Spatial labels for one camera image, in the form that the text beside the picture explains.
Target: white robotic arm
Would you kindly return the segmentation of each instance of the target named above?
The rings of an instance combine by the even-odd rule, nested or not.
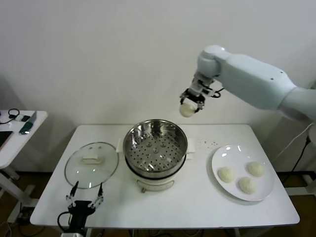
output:
[[[258,109],[278,110],[291,119],[307,116],[316,121],[316,90],[297,87],[281,69],[246,55],[230,54],[217,45],[208,46],[198,57],[193,81],[181,95],[183,116],[190,117],[203,109],[205,96],[216,98],[209,87],[214,80]]]

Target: white plate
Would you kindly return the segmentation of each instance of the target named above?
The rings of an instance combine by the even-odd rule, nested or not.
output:
[[[263,176],[258,178],[248,172],[247,164],[252,161],[260,162],[265,167],[266,173]],[[261,201],[266,198],[273,189],[274,179],[270,167],[254,154],[250,154],[245,147],[228,145],[219,148],[212,158],[211,166],[215,178],[220,185],[227,192],[242,200]],[[235,180],[231,183],[223,182],[218,176],[218,170],[224,166],[231,168],[235,173]],[[258,189],[254,194],[245,194],[239,188],[238,181],[242,177],[250,177],[257,183]]]

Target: glass lid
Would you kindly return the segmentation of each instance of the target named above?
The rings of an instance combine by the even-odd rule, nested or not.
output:
[[[115,172],[119,157],[115,147],[105,142],[95,142],[81,147],[67,161],[65,177],[78,188],[90,189],[107,181]]]

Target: floor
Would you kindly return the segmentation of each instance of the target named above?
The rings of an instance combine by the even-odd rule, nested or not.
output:
[[[16,181],[16,184],[21,189],[25,189],[28,184],[35,184],[36,189],[32,194],[33,198],[39,198],[43,192],[50,174],[21,174],[20,180]],[[286,182],[286,187],[298,187],[304,186],[304,181],[297,176],[290,177]],[[301,222],[295,226],[283,226],[275,227],[262,235],[262,237],[314,237],[316,236],[316,198],[314,196],[300,196],[291,197],[293,204],[295,205],[300,217]],[[5,193],[2,198],[0,198],[0,223],[6,221],[11,210],[16,205],[16,200],[11,197],[8,193]],[[25,236],[33,235],[37,233],[42,228],[32,225],[21,226],[21,231]],[[8,230],[6,223],[0,226],[0,237],[4,236]],[[100,237],[102,230],[93,230],[91,237]],[[187,235],[192,235],[196,231],[194,230],[166,230],[161,233],[168,233],[169,235],[161,235],[161,237],[185,237]],[[135,237],[148,237],[155,235],[157,230],[138,230],[135,231]],[[22,237],[19,233],[17,225],[12,226],[12,237]],[[36,235],[38,237],[58,237],[59,233],[52,228],[45,228],[40,234]],[[105,230],[104,237],[128,237],[128,230]],[[199,232],[196,237],[233,237],[234,234],[232,230],[204,230],[203,233]]]

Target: stainless steel steamer basket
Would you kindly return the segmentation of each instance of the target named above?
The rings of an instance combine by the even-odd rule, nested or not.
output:
[[[138,123],[123,143],[128,167],[146,179],[164,179],[178,172],[185,162],[187,147],[182,129],[160,119]]]

